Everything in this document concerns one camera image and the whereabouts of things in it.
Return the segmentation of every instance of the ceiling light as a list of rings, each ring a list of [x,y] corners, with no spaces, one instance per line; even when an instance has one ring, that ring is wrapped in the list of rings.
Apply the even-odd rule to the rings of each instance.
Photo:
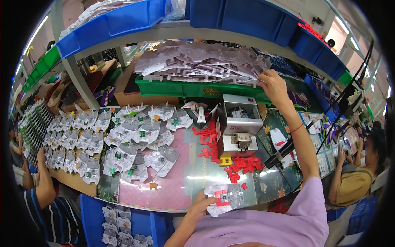
[[[25,48],[25,51],[23,52],[23,55],[26,54],[27,49],[29,49],[30,44],[32,43],[34,37],[36,36],[36,34],[38,33],[38,31],[40,30],[40,28],[44,25],[44,22],[48,19],[48,15],[43,19],[43,21],[40,23],[40,25],[38,26],[38,28],[36,29],[36,31],[34,32],[33,36],[30,38],[29,43],[27,43],[27,46]]]
[[[20,68],[21,68],[21,64],[18,65],[17,72],[15,73],[15,75],[18,74],[18,71],[19,71]]]
[[[339,22],[340,26],[346,32],[346,34],[348,34],[349,32],[348,32],[348,29],[346,28],[346,25],[344,25],[344,23],[340,20],[340,18],[338,16],[336,16],[336,20]]]
[[[353,37],[350,37],[350,40],[351,40],[352,44],[354,45],[355,49],[357,49],[357,51],[359,51],[359,48],[358,48],[358,46],[357,46],[357,43],[355,43],[354,38],[353,38]]]

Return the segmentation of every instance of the green plastic bin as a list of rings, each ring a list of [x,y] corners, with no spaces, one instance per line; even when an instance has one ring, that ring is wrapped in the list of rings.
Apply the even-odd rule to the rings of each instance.
[[[135,82],[140,87],[141,96],[174,96],[221,98],[222,94],[233,94],[254,97],[257,102],[270,104],[263,88],[249,86],[188,81],[146,81],[141,75]]]
[[[22,87],[23,91],[29,91],[32,86],[34,86],[46,73],[48,73],[52,69],[52,67],[59,59],[60,54],[58,48],[56,47],[56,45],[54,45],[34,67]]]
[[[348,85],[352,79],[352,75],[346,70],[346,72],[340,76],[339,81],[344,85]]]

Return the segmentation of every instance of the bracelet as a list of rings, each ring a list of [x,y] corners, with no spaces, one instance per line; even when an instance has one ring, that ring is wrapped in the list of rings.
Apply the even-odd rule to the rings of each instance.
[[[302,127],[302,126],[303,126],[303,123],[302,123],[299,127],[297,127],[296,130],[293,130],[293,131],[291,131],[290,133],[293,133],[293,132],[297,131],[297,130],[300,129],[300,127]]]

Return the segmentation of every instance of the stainless steel machine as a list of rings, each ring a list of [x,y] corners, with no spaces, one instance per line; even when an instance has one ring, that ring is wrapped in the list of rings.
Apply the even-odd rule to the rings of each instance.
[[[262,128],[255,98],[223,94],[216,112],[219,157],[249,157],[258,150],[256,133]]]

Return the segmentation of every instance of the worker's hand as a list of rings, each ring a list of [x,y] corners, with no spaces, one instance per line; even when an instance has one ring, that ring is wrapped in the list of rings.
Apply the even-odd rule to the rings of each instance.
[[[358,138],[357,145],[358,145],[358,150],[362,151],[363,150],[363,139],[361,137]]]
[[[37,163],[44,164],[45,163],[45,149],[42,147],[37,153]]]
[[[199,191],[195,197],[195,201],[192,203],[191,207],[188,209],[188,213],[185,217],[191,217],[193,220],[200,220],[206,215],[206,209],[210,204],[217,202],[217,198],[209,197],[203,194],[203,190]]]
[[[285,113],[293,107],[292,101],[288,97],[287,85],[274,69],[265,70],[258,77],[259,85],[263,87],[266,96],[278,108],[281,113]]]

